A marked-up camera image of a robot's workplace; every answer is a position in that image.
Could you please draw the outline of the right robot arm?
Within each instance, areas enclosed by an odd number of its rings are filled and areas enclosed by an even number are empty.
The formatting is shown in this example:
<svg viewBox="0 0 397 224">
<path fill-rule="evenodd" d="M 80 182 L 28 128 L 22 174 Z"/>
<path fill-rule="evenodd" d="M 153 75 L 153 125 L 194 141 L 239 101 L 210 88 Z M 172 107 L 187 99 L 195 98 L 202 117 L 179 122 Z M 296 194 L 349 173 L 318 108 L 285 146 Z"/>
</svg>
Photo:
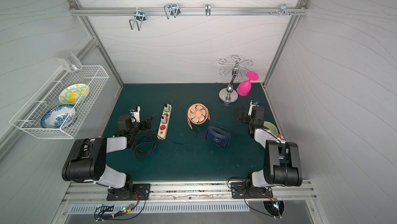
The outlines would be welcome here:
<svg viewBox="0 0 397 224">
<path fill-rule="evenodd" d="M 250 104 L 248 111 L 238 112 L 238 120 L 248 125 L 250 136 L 265 149 L 263 167 L 251 173 L 249 184 L 257 188 L 301 186 L 303 174 L 298 145 L 286 142 L 265 126 L 264 108 Z"/>
</svg>

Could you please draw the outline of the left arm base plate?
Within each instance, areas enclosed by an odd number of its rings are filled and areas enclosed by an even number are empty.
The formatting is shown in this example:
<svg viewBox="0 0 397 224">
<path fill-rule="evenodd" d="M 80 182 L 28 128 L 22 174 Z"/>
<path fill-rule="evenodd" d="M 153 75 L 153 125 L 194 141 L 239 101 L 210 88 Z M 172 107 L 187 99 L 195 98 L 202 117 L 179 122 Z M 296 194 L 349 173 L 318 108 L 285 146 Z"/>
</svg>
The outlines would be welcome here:
<svg viewBox="0 0 397 224">
<path fill-rule="evenodd" d="M 123 188 L 109 188 L 107 201 L 148 200 L 151 184 L 126 184 Z"/>
</svg>

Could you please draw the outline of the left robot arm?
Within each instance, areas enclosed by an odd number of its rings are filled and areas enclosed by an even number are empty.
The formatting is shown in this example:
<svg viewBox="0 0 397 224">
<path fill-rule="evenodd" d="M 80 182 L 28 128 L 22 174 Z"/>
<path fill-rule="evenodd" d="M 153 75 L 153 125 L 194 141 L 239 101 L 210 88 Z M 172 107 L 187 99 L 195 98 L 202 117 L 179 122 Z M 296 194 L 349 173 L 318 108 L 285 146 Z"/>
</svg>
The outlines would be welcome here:
<svg viewBox="0 0 397 224">
<path fill-rule="evenodd" d="M 75 140 L 62 169 L 65 181 L 92 182 L 111 190 L 131 190 L 133 182 L 129 174 L 116 171 L 106 164 L 107 154 L 132 148 L 140 131 L 152 128 L 152 118 L 140 122 L 131 116 L 118 119 L 118 134 L 113 137 Z"/>
</svg>

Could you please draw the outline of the pink usb charger plug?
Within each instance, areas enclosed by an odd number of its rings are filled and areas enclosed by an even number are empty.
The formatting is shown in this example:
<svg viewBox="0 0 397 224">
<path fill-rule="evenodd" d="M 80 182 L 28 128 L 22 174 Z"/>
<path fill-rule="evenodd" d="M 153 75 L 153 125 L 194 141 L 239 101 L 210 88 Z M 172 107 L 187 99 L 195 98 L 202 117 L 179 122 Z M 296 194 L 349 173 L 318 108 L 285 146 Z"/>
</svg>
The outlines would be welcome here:
<svg viewBox="0 0 397 224">
<path fill-rule="evenodd" d="M 162 124 L 166 124 L 166 123 L 168 123 L 169 122 L 169 115 L 167 114 L 167 113 L 164 113 L 162 116 L 161 116 L 161 123 Z"/>
</svg>

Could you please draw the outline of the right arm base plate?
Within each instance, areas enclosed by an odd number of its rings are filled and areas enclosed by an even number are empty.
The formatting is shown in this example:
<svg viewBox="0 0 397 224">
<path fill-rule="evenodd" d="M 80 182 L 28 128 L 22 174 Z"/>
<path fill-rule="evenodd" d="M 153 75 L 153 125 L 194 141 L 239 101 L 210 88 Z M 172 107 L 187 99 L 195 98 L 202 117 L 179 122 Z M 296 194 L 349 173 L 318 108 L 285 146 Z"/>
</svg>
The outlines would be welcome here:
<svg viewBox="0 0 397 224">
<path fill-rule="evenodd" d="M 266 187 L 248 186 L 244 182 L 229 184 L 233 199 L 270 199 L 273 198 L 273 191 Z"/>
</svg>

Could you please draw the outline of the green usb charger plug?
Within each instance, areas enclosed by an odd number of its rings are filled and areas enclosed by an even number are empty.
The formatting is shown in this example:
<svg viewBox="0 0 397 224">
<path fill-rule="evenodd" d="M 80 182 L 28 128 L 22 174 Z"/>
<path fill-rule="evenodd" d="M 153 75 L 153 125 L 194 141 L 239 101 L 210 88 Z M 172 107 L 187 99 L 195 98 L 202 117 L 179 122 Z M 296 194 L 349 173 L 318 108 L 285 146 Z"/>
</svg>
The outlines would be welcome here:
<svg viewBox="0 0 397 224">
<path fill-rule="evenodd" d="M 169 113 L 171 111 L 171 108 L 172 108 L 171 104 L 170 103 L 166 103 L 164 105 L 164 112 L 165 113 Z"/>
</svg>

